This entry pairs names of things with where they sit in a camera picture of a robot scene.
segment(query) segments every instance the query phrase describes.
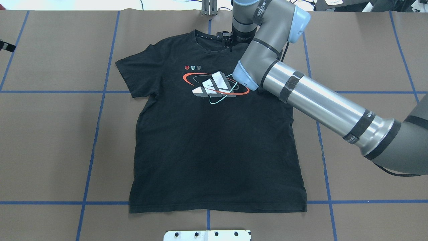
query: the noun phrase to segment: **blue tape grid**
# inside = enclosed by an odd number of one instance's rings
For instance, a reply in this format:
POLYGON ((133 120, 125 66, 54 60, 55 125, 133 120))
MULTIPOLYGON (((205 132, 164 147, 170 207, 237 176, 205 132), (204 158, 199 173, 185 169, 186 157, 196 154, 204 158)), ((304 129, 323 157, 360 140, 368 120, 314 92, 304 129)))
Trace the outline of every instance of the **blue tape grid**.
POLYGON ((85 214, 86 199, 87 199, 87 196, 88 196, 89 181, 91 179, 91 173, 92 173, 92 164, 94 163, 95 145, 97 144, 98 131, 99 131, 100 120, 101 120, 101 114, 103 112, 104 99, 105 99, 106 91, 107 91, 107 82, 108 82, 108 76, 109 76, 109 73, 110 73, 111 60, 112 60, 112 57, 113 57, 114 42, 116 40, 117 26, 119 24, 119 16, 120 16, 120 11, 117 11, 116 25, 115 25, 115 28, 114 28, 113 40, 112 40, 111 48, 110 48, 110 57, 109 57, 109 60, 108 60, 106 78, 105 78, 105 81, 104 81, 103 96, 101 98, 100 112, 98 114, 98 120, 97 120, 97 127, 95 129, 94 143, 92 144, 91 160, 89 162, 88 175, 87 175, 87 178, 86 178, 85 193, 83 194, 83 203, 82 203, 82 209, 80 211, 80 219, 79 219, 79 226, 77 228, 76 241, 79 241, 79 239, 80 239, 80 231, 82 230, 83 216, 85 214))
POLYGON ((409 77, 410 85, 412 86, 413 94, 415 95, 416 102, 419 103, 418 95, 416 94, 415 85, 413 84, 412 76, 410 75, 409 68, 407 67, 406 58, 404 57, 403 50, 401 49, 400 40, 398 39, 397 30, 395 29, 394 18, 392 17, 392 11, 389 11, 389 18, 391 19, 392 29, 394 30, 395 40, 397 41, 398 50, 400 51, 401 58, 403 60, 404 67, 406 68, 407 76, 409 77))
MULTIPOLYGON (((306 64, 308 66, 308 76, 310 78, 312 78, 312 72, 311 72, 311 66, 309 64, 309 54, 308 54, 308 47, 307 47, 307 43, 306 43, 305 32, 303 32, 303 45, 305 47, 306 64)), ((333 230, 334 241, 337 241, 336 222, 334 221, 333 204, 331 202, 330 185, 329 185, 329 182, 328 182, 327 165, 325 163, 324 147, 323 147, 323 143, 322 143, 320 124, 319 124, 318 121, 316 123, 317 123, 318 139, 319 139, 320 146, 321 146, 322 162, 323 162, 323 165, 324 165, 324 178, 325 178, 325 186, 327 188, 327 199, 328 199, 328 206, 329 206, 329 209, 330 209, 331 227, 332 227, 332 230, 333 230)))
MULTIPOLYGON (((27 11, 26 16, 24 18, 24 22, 23 22, 21 30, 20 30, 20 33, 18 35, 16 44, 15 44, 17 46, 17 48, 18 48, 19 40, 21 39, 21 35, 23 33, 25 24, 27 22, 29 13, 30 12, 27 11)), ((108 82, 108 76, 110 73, 110 66, 111 66, 111 61, 112 61, 112 56, 113 56, 114 43, 116 40, 116 33, 117 33, 117 27, 118 27, 118 23, 119 23, 119 16, 120 16, 120 11, 118 11, 117 17, 116 17, 116 25, 115 25, 113 41, 112 41, 112 45, 111 45, 111 49, 110 49, 110 58, 109 58, 109 63, 108 63, 108 67, 107 67, 107 73, 106 73, 106 78, 105 78, 103 90, 2 90, 4 82, 5 82, 6 77, 7 77, 8 70, 10 68, 10 65, 12 63, 12 60, 13 60, 15 53, 12 53, 12 55, 9 59, 8 65, 7 65, 6 70, 5 70, 5 74, 4 74, 3 79, 1 81, 1 84, 0 84, 0 93, 102 93, 100 111, 98 114, 98 121, 97 121, 96 130, 95 130, 94 142, 92 145, 92 153, 91 153, 91 159, 89 162, 89 169, 88 169, 88 175, 87 175, 87 179, 86 179, 83 201, 0 201, 0 205, 81 205, 82 209, 81 209, 81 213, 80 213, 79 226, 78 226, 77 234, 76 234, 76 241, 78 241, 80 238, 80 232, 81 232, 81 228, 82 228, 83 216, 84 216, 84 211, 85 211, 86 205, 129 205, 129 202, 127 202, 127 201, 87 201, 86 200, 87 194, 88 194, 88 188, 89 188, 89 181, 90 181, 90 177, 91 177, 91 173, 92 173, 92 165, 93 165, 94 154, 95 154, 95 145, 96 145, 96 142, 98 139, 99 124, 100 124, 101 114, 102 114, 102 110, 103 110, 103 106, 104 106, 105 94, 107 94, 107 93, 129 93, 128 90, 107 90, 107 82, 108 82)), ((394 23, 394 19, 392 17, 391 11, 389 12, 389 16, 391 19, 392 28, 394 30, 395 39, 397 41, 397 46, 398 46, 398 49, 400 51, 400 55, 402 57, 403 64, 404 64, 404 67, 406 69, 407 76, 409 78, 410 85, 411 85, 413 91, 336 91, 337 93, 345 93, 345 94, 372 94, 372 93, 373 94, 413 94, 415 96, 415 99, 417 102, 419 102, 417 94, 427 94, 427 91, 416 91, 416 89, 414 87, 413 80, 411 78, 410 71, 409 71, 408 66, 407 66, 407 62, 405 60, 403 51, 401 49, 401 44, 400 44, 400 41, 398 39, 398 35, 397 35, 397 31, 395 29, 395 23, 394 23)), ((211 20, 212 19, 210 19, 208 21, 208 34, 211 34, 211 20)), ((309 64, 309 55, 308 55, 305 33, 303 33, 303 43, 304 43, 304 48, 305 48, 306 64, 307 64, 307 68, 308 68, 309 77, 312 77, 311 68, 310 68, 310 64, 309 64)), ((327 166, 325 163, 325 155, 324 155, 322 136, 321 136, 321 131, 320 131, 320 125, 318 122, 317 122, 317 131, 318 131, 318 138, 319 138, 319 142, 320 142, 320 146, 321 146, 321 154, 322 154, 322 160, 323 160, 323 166, 324 166, 324 177, 325 177, 325 182, 326 182, 328 200, 307 201, 307 204, 309 204, 309 205, 316 205, 316 204, 325 205, 325 204, 328 204, 329 205, 330 218, 331 218, 333 236, 334 236, 335 241, 337 241, 337 233, 336 233, 336 224, 335 224, 335 220, 334 220, 333 204, 339 205, 339 204, 380 204, 380 203, 428 203, 428 199, 331 200, 327 166)), ((210 210, 208 210, 208 209, 206 212, 206 217, 207 217, 207 220, 206 220, 207 230, 210 230, 211 229, 210 210)))
POLYGON ((16 39, 16 43, 15 43, 16 48, 15 48, 15 51, 12 53, 12 55, 10 55, 9 62, 7 63, 7 67, 6 67, 6 70, 4 72, 1 84, 0 84, 0 90, 2 90, 2 88, 3 88, 4 81, 6 80, 7 72, 9 71, 10 64, 12 63, 12 60, 13 60, 13 56, 15 56, 15 52, 18 49, 19 40, 21 39, 21 35, 22 35, 22 32, 24 31, 24 27, 25 27, 25 24, 27 23, 27 19, 28 19, 28 15, 29 14, 30 14, 30 12, 27 11, 27 14, 25 15, 25 18, 24 18, 24 22, 22 23, 21 30, 19 31, 19 34, 18 34, 18 38, 16 39))

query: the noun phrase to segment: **black clamp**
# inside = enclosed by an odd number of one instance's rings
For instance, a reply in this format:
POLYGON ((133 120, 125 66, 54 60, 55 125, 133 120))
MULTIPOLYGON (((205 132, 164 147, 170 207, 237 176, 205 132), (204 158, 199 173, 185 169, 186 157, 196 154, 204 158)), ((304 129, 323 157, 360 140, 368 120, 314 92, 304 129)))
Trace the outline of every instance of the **black clamp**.
POLYGON ((5 41, 3 41, 3 40, 0 39, 0 51, 2 49, 4 49, 6 51, 13 52, 13 51, 15 51, 15 48, 16 48, 15 45, 10 44, 10 43, 5 42, 5 41))
POLYGON ((217 33, 217 38, 220 38, 223 46, 230 48, 230 51, 232 52, 232 33, 221 31, 217 33))

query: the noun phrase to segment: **robotic arm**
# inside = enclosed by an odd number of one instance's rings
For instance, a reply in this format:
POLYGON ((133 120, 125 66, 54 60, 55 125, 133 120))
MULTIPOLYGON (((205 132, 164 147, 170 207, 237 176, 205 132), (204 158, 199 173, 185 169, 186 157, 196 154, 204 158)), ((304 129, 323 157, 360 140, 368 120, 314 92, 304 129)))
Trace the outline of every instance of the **robotic arm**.
POLYGON ((358 146, 375 164, 428 174, 428 95, 404 122, 383 119, 279 61, 278 50, 295 43, 309 20, 309 13, 286 0, 233 0, 233 40, 250 42, 233 78, 251 90, 268 90, 358 146))

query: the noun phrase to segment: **t-shirt hem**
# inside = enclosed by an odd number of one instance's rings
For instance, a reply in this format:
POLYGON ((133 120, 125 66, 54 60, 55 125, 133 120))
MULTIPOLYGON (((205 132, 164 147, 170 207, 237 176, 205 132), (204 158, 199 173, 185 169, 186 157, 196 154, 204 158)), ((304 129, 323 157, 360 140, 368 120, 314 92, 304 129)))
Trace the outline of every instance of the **t-shirt hem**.
POLYGON ((210 209, 218 211, 245 212, 245 213, 294 213, 307 212, 304 203, 192 203, 170 205, 129 205, 129 213, 151 213, 188 211, 196 209, 210 209))

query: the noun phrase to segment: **light blue joint cap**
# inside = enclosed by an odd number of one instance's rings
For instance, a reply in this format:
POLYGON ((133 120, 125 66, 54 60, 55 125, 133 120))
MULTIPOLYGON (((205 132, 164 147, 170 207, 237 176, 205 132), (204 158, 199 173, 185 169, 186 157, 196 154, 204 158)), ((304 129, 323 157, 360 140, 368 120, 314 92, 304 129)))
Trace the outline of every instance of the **light blue joint cap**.
POLYGON ((255 4, 258 1, 259 0, 233 0, 233 3, 236 3, 240 6, 249 6, 255 4))
POLYGON ((296 6, 294 9, 293 21, 291 22, 290 35, 288 36, 288 41, 290 43, 295 43, 299 40, 299 37, 308 25, 309 20, 311 20, 311 15, 296 6))
POLYGON ((239 84, 248 87, 250 90, 257 90, 259 87, 244 69, 241 61, 238 61, 232 76, 239 84))

